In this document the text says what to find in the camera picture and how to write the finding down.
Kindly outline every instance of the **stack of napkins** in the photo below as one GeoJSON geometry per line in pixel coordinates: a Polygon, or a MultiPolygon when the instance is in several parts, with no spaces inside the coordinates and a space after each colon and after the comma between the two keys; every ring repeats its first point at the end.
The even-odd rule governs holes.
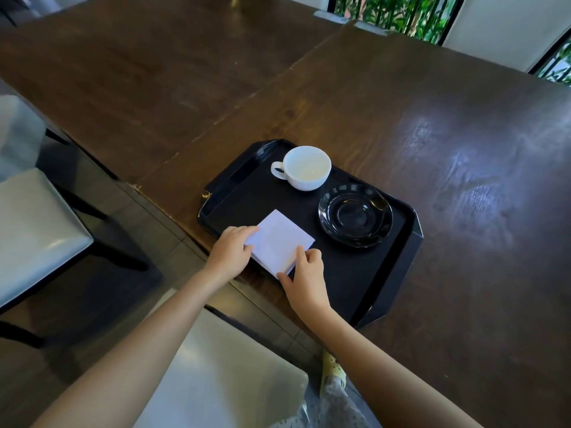
{"type": "Polygon", "coordinates": [[[254,245],[252,258],[274,277],[278,272],[289,273],[295,266],[295,250],[302,245],[310,248],[315,239],[274,210],[258,224],[260,230],[248,237],[247,245],[254,245]]]}

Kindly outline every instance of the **wall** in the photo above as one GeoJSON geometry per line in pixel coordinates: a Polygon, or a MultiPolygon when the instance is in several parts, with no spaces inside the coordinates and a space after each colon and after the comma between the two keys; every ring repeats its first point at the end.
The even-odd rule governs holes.
{"type": "Polygon", "coordinates": [[[571,0],[464,0],[444,46],[527,72],[571,27],[571,0]]]}
{"type": "Polygon", "coordinates": [[[306,4],[307,6],[315,7],[316,9],[325,10],[325,11],[327,10],[327,3],[329,3],[329,0],[293,0],[293,1],[297,1],[298,3],[306,4]]]}

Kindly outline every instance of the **chair seat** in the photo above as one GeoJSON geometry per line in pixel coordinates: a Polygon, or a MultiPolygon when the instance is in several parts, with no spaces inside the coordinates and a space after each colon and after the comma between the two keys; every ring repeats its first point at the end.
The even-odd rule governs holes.
{"type": "Polygon", "coordinates": [[[39,169],[0,183],[0,306],[92,243],[89,231],[39,169]]]}
{"type": "Polygon", "coordinates": [[[267,428],[304,402],[302,370],[203,309],[134,428],[267,428]]]}
{"type": "Polygon", "coordinates": [[[0,182],[32,169],[46,124],[18,96],[0,96],[0,182]]]}

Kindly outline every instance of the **forearm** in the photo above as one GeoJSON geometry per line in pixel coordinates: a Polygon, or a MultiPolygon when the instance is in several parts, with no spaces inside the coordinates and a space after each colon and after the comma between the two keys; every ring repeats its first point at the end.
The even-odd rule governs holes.
{"type": "Polygon", "coordinates": [[[204,304],[216,277],[202,270],[71,385],[34,428],[131,428],[204,304]]]}
{"type": "Polygon", "coordinates": [[[308,327],[335,355],[385,428],[480,427],[333,310],[311,315],[308,327]]]}

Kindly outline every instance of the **white cup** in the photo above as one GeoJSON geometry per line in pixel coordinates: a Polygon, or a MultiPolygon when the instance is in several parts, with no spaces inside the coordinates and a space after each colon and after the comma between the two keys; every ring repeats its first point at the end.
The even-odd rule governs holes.
{"type": "Polygon", "coordinates": [[[325,183],[330,171],[329,156],[323,150],[310,145],[293,148],[287,152],[283,162],[272,164],[272,174],[275,177],[287,180],[300,191],[317,189],[325,183]]]}

